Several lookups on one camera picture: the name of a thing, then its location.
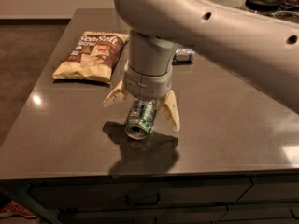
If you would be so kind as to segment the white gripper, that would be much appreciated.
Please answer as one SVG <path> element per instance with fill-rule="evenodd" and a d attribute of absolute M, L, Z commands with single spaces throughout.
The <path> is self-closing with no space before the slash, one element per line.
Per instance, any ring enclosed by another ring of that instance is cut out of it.
<path fill-rule="evenodd" d="M 141 75 L 126 63 L 122 81 L 114 88 L 103 102 L 104 107 L 123 102 L 130 93 L 133 97 L 149 101 L 160 100 L 160 109 L 164 112 L 170 127 L 178 132 L 180 117 L 175 93 L 170 90 L 172 86 L 172 70 L 165 75 Z"/>

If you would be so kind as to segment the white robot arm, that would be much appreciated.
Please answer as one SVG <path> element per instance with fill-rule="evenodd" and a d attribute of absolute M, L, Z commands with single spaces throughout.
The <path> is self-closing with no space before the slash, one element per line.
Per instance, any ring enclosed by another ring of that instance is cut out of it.
<path fill-rule="evenodd" d="M 176 47 L 184 45 L 292 111 L 299 109 L 297 24 L 208 0 L 114 0 L 114 4 L 131 28 L 129 60 L 105 105 L 127 96 L 156 100 L 178 130 L 171 60 Z"/>

